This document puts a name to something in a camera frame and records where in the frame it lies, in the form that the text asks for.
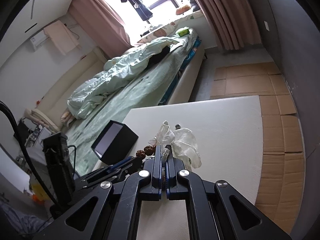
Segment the green bed sheet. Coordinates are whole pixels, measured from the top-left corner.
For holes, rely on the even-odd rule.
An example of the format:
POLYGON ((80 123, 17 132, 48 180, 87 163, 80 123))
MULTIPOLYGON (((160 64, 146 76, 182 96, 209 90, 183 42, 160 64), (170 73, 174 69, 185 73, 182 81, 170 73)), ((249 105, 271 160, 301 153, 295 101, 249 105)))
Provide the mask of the green bed sheet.
POLYGON ((158 106, 166 103, 172 83, 176 81, 187 61, 191 49, 200 39, 197 32, 189 28, 190 34, 178 37, 174 47, 165 47, 152 56, 147 68, 125 87, 118 89, 99 104, 85 119, 76 119, 67 131, 68 144, 75 145, 71 152, 72 164, 78 174, 93 171, 98 157, 91 146, 109 121, 122 122, 134 108, 158 106))

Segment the cream padded headboard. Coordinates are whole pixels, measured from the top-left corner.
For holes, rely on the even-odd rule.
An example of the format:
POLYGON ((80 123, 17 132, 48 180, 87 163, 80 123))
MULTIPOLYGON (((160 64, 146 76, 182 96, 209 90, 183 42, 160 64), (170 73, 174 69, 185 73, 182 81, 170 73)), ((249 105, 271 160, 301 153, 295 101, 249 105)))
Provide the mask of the cream padded headboard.
POLYGON ((67 111, 67 99, 81 84, 103 71, 106 62, 100 48, 95 47, 57 80, 35 108, 26 108, 24 117, 59 132, 64 126, 61 117, 67 111))

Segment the white air conditioner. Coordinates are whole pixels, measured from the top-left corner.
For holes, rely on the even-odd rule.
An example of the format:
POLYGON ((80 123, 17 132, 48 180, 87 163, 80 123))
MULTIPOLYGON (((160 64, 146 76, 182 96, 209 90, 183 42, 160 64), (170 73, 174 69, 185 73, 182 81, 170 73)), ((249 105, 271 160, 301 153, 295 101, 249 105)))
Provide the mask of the white air conditioner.
POLYGON ((33 49, 37 51, 41 46, 43 46, 44 42, 46 42, 48 39, 49 36, 46 35, 44 30, 41 30, 30 38, 30 42, 33 46, 33 49))

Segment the beige hanging towel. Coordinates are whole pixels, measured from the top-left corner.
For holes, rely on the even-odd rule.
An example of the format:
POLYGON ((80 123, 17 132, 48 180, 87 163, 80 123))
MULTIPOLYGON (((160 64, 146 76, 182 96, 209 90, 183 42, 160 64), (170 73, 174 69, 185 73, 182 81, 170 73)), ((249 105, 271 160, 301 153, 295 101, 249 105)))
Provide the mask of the beige hanging towel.
POLYGON ((72 32, 60 21, 57 20, 44 28, 44 33, 51 39, 53 44, 62 55, 66 55, 80 43, 72 32))

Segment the left pink curtain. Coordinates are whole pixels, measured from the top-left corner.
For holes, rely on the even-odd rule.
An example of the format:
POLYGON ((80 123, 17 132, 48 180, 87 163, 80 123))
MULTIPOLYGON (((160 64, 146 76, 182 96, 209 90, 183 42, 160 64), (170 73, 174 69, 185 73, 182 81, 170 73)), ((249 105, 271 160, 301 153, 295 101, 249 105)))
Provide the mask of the left pink curtain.
POLYGON ((104 0, 72 0, 68 12, 109 59, 132 47, 123 20, 104 0))

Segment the right pink curtain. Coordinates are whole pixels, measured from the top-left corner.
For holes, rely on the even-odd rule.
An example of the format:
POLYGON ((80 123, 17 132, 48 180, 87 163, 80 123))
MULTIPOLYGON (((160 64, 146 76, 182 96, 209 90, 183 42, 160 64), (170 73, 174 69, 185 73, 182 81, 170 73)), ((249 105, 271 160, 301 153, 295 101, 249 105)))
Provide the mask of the right pink curtain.
POLYGON ((222 50, 261 44, 259 28, 248 0, 195 0, 222 50))

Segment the green box on bed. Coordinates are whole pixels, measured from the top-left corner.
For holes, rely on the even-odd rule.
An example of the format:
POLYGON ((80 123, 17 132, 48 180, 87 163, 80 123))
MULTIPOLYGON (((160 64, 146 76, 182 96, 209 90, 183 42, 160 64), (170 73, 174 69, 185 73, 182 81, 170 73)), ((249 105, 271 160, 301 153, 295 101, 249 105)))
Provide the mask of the green box on bed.
POLYGON ((184 37, 185 35, 189 35, 189 34, 190 34, 190 31, 188 27, 184 27, 176 31, 176 35, 178 37, 184 37))

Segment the white plastic bag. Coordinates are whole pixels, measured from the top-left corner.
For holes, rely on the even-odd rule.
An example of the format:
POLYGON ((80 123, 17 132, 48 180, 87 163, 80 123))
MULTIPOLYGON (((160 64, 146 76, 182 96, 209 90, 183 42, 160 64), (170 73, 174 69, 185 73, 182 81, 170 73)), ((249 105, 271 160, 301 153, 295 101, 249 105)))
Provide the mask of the white plastic bag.
POLYGON ((171 129, 169 123, 164 121, 157 134, 149 140, 152 146, 161 146, 161 158, 164 163, 169 157, 169 150, 165 146, 169 145, 172 155, 184 163, 186 170, 200 168, 201 157, 198 152, 198 145, 193 132, 188 128, 171 129))

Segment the black jewelry box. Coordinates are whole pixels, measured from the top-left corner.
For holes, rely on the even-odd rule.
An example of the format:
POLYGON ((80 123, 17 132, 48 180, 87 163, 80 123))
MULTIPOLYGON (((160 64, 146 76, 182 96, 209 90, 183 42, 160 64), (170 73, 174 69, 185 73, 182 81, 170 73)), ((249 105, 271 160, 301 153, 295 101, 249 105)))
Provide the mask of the black jewelry box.
POLYGON ((138 140, 138 135, 126 124, 109 121, 91 149, 100 161, 106 165, 114 165, 124 160, 138 140))

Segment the light green duvet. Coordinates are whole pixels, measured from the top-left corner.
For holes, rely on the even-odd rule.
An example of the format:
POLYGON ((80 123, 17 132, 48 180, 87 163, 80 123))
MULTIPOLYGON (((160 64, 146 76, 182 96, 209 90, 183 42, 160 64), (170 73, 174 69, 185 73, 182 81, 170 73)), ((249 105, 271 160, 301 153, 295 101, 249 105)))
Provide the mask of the light green duvet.
POLYGON ((103 70, 81 84, 67 99, 67 108, 76 119, 85 119, 109 95, 125 87, 148 66, 152 56, 165 47, 179 43, 176 38, 160 37, 150 43, 131 48, 119 57, 108 60, 103 70))

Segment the flattened cardboard sheets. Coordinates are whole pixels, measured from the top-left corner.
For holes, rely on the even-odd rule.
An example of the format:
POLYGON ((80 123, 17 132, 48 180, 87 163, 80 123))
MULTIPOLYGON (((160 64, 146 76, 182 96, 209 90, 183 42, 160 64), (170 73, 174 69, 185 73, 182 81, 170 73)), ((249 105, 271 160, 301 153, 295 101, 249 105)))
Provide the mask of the flattened cardboard sheets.
POLYGON ((215 70, 211 99, 257 95, 263 122, 263 164, 256 207, 287 233, 302 201, 303 139, 297 110, 274 62, 215 70))

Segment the orange plush toy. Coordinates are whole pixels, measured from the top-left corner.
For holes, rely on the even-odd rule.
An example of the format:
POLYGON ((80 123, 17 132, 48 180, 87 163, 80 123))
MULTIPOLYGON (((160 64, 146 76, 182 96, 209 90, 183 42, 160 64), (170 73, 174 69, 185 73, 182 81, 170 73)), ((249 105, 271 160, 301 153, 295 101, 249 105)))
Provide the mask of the orange plush toy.
POLYGON ((176 9, 176 15, 183 15, 185 12, 189 11, 191 7, 189 5, 184 5, 176 9))

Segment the patterned window seat cushion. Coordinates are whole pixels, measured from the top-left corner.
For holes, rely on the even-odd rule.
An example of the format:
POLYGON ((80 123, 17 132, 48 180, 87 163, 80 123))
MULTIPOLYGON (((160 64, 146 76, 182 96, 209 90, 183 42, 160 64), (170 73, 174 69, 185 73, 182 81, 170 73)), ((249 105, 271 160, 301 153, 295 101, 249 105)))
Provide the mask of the patterned window seat cushion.
POLYGON ((204 17, 204 14, 201 10, 180 15, 174 21, 171 21, 168 24, 161 25, 160 27, 157 27, 152 31, 149 31, 137 42, 137 44, 148 43, 158 37, 170 36, 172 33, 176 32, 180 23, 183 23, 188 20, 194 20, 200 17, 204 17))

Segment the pink curtain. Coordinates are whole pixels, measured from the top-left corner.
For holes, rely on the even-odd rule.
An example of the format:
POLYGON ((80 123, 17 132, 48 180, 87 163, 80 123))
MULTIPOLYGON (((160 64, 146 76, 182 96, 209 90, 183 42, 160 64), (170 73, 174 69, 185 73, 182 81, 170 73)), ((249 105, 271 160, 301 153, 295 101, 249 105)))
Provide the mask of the pink curtain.
POLYGON ((248 0, 195 0, 222 50, 261 44, 259 28, 248 0))
POLYGON ((68 12, 109 59, 132 47, 123 20, 104 0, 72 0, 68 12))

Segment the dark pillows on sill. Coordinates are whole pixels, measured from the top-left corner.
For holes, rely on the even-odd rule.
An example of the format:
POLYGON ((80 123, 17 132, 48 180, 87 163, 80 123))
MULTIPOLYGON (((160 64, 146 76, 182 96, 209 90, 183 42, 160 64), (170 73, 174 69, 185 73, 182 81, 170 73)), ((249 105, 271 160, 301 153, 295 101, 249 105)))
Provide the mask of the dark pillows on sill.
POLYGON ((188 0, 188 2, 190 4, 190 7, 191 7, 193 12, 196 12, 196 11, 200 10, 200 7, 199 7, 199 5, 197 4, 197 2, 195 0, 188 0))

